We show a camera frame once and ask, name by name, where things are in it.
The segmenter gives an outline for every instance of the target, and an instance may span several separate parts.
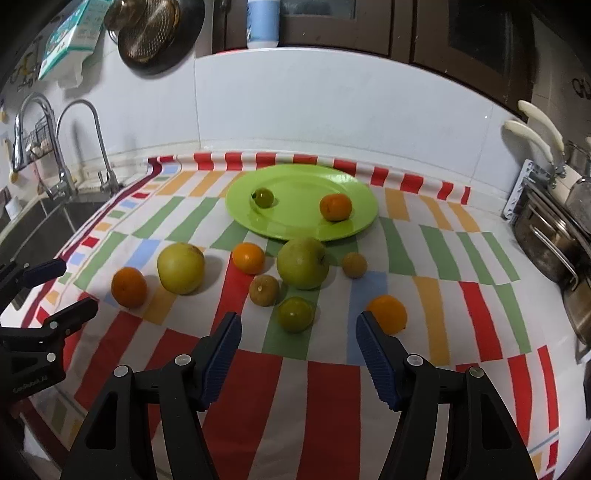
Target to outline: orange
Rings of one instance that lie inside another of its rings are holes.
[[[333,193],[320,201],[320,213],[329,222],[341,222],[351,215],[353,204],[344,193]]]
[[[406,308],[393,296],[376,297],[369,302],[365,310],[374,314],[375,319],[387,335],[396,335],[406,328]]]
[[[111,280],[111,295],[122,307],[136,309],[148,294],[146,280],[137,268],[123,267]]]
[[[232,261],[238,270],[258,275],[265,268],[265,252],[258,245],[245,242],[232,250]]]

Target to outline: bottle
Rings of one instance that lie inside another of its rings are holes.
[[[281,0],[248,0],[246,45],[248,48],[275,48],[279,45]]]

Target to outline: stainless steel pot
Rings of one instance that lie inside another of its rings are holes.
[[[535,192],[526,189],[525,195],[527,201],[513,224],[517,242],[547,278],[576,288],[579,276],[574,263],[583,254],[580,244]]]
[[[587,271],[579,285],[563,293],[564,309],[579,340],[591,343],[591,278]]]

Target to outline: faucet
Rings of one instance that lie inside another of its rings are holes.
[[[106,181],[103,181],[103,175],[101,172],[99,172],[100,190],[102,192],[109,192],[111,195],[114,195],[115,193],[119,192],[121,187],[119,186],[119,182],[117,181],[117,176],[115,175],[115,172],[113,171],[113,168],[111,167],[111,164],[109,163],[109,160],[107,159],[107,152],[105,150],[105,143],[103,142],[103,134],[100,131],[99,114],[96,111],[95,106],[92,105],[92,103],[90,103],[88,100],[84,100],[84,99],[74,100],[73,102],[69,103],[68,106],[66,108],[64,108],[64,111],[61,113],[60,117],[57,119],[56,139],[60,135],[60,125],[61,125],[61,120],[64,118],[64,114],[68,111],[68,109],[71,106],[74,106],[77,103],[80,103],[82,105],[86,105],[90,109],[90,111],[92,112],[92,116],[95,119],[96,135],[99,137],[100,152],[103,155],[103,161],[105,162],[105,167],[107,169]]]
[[[61,146],[57,140],[57,135],[55,133],[56,117],[53,114],[49,100],[47,100],[47,98],[41,93],[33,92],[28,95],[27,98],[24,99],[21,108],[17,113],[17,117],[14,120],[14,152],[12,155],[12,169],[15,172],[21,171],[27,165],[35,161],[31,159],[28,152],[26,152],[22,147],[24,136],[22,118],[31,103],[38,104],[43,110],[43,115],[47,121],[49,139],[53,148],[53,154],[56,158],[60,179],[58,183],[51,188],[48,188],[47,185],[45,185],[41,177],[39,177],[39,182],[41,183],[43,190],[45,190],[47,193],[47,196],[52,200],[59,196],[73,197],[78,193],[78,190],[74,184],[74,180],[72,180],[70,170],[68,167],[66,167],[64,156],[61,153]]]

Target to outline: pot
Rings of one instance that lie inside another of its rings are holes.
[[[526,189],[524,194],[525,205],[513,223],[517,242],[549,280],[576,288],[579,276],[574,263],[583,255],[579,242],[534,191]]]

